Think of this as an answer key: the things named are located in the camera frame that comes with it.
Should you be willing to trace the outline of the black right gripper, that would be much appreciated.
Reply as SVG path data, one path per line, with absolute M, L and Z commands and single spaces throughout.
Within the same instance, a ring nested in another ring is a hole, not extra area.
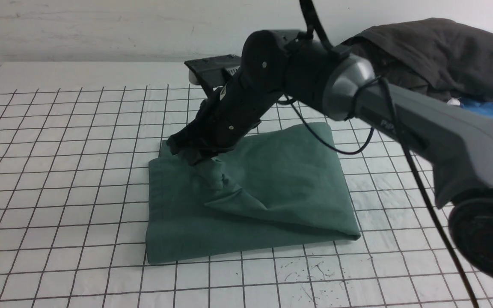
M 243 75 L 234 75 L 203 101 L 191 123 L 170 136 L 170 153 L 208 160 L 234 150 L 281 97 L 280 91 L 259 92 Z

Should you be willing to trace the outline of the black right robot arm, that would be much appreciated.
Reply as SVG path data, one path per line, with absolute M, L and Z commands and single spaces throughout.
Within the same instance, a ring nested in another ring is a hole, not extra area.
M 401 145 L 417 185 L 411 152 L 432 164 L 435 207 L 453 204 L 449 234 L 458 251 L 493 278 L 493 119 L 376 78 L 368 60 L 343 45 L 314 41 L 312 30 L 249 35 L 235 74 L 213 90 L 195 119 L 170 136 L 172 154 L 192 165 L 235 148 L 281 96 L 335 121 L 358 118 Z

